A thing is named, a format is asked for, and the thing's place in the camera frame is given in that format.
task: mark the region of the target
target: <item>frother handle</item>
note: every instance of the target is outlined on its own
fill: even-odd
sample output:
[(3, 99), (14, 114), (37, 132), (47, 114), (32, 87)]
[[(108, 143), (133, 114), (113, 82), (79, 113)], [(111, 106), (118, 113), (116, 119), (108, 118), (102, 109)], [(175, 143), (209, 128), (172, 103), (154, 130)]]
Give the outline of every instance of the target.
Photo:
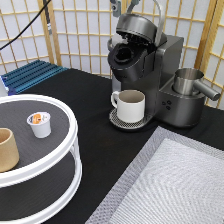
[(113, 92), (112, 95), (111, 95), (111, 103), (112, 103), (112, 105), (115, 108), (117, 108), (117, 104), (115, 103), (115, 97), (117, 99), (118, 98), (118, 95), (119, 95), (119, 92), (118, 91)]
[(210, 98), (213, 101), (216, 101), (220, 98), (221, 94), (212, 89), (211, 87), (207, 86), (200, 80), (196, 80), (194, 82), (194, 88), (205, 94), (208, 98)]
[(155, 46), (158, 47), (159, 46), (159, 43), (160, 43), (160, 39), (161, 39), (161, 36), (162, 36), (162, 32), (163, 32), (163, 26), (164, 26), (164, 21), (165, 21), (165, 13), (164, 13), (164, 10), (163, 10), (163, 6), (160, 5), (157, 0), (153, 0), (158, 9), (159, 9), (159, 25), (158, 25), (158, 28), (157, 28), (157, 32), (156, 32), (156, 39), (155, 39)]
[[(163, 6), (160, 5), (157, 0), (153, 0), (156, 4), (156, 6), (158, 7), (159, 10), (159, 25), (157, 28), (157, 32), (156, 32), (156, 38), (155, 38), (155, 46), (158, 47), (159, 43), (160, 43), (160, 39), (163, 33), (163, 26), (164, 26), (164, 21), (165, 21), (165, 12), (163, 10)], [(132, 0), (131, 4), (129, 5), (128, 9), (127, 9), (127, 13), (131, 13), (133, 8), (138, 5), (139, 0)]]

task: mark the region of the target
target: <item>coffee pod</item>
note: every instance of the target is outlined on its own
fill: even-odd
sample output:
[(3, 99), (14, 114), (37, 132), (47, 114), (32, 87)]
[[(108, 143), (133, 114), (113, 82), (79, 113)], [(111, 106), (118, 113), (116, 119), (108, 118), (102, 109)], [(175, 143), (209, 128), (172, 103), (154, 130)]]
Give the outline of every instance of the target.
[(13, 132), (0, 128), (0, 173), (11, 170), (19, 161), (19, 152)]
[(31, 126), (37, 138), (46, 138), (51, 133), (51, 115), (47, 112), (36, 112), (27, 118), (27, 123)]

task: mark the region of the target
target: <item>coffee machine lid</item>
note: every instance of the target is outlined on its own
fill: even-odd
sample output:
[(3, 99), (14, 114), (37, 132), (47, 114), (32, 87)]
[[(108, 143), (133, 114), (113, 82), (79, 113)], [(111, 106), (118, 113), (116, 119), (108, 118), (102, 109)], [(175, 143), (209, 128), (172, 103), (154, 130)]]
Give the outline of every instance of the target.
[[(145, 17), (126, 13), (119, 17), (116, 32), (127, 39), (139, 37), (146, 43), (155, 44), (157, 26)], [(158, 46), (166, 41), (167, 37), (162, 33)]]

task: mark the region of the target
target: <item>black cable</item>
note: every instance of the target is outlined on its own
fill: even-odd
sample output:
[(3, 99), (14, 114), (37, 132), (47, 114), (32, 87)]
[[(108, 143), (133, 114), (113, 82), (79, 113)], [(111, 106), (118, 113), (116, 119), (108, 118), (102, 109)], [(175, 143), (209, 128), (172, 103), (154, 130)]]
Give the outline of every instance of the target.
[(3, 47), (0, 48), (0, 51), (3, 50), (5, 47), (7, 47), (8, 45), (10, 45), (12, 42), (14, 42), (16, 39), (18, 39), (28, 28), (29, 26), (37, 19), (37, 17), (43, 12), (43, 10), (47, 7), (47, 5), (51, 2), (51, 0), (49, 0), (44, 6), (43, 8), (37, 13), (37, 15), (32, 19), (32, 21), (12, 40), (10, 40), (6, 45), (4, 45)]

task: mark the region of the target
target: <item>stainless steel pitcher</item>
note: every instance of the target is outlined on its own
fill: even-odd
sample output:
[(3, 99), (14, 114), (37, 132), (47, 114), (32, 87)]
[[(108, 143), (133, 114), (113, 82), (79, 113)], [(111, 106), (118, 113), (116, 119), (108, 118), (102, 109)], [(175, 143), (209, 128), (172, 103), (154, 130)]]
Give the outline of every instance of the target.
[(195, 68), (182, 68), (175, 72), (174, 90), (185, 96), (197, 94), (197, 90), (213, 101), (220, 98), (220, 93), (202, 82), (203, 72)]

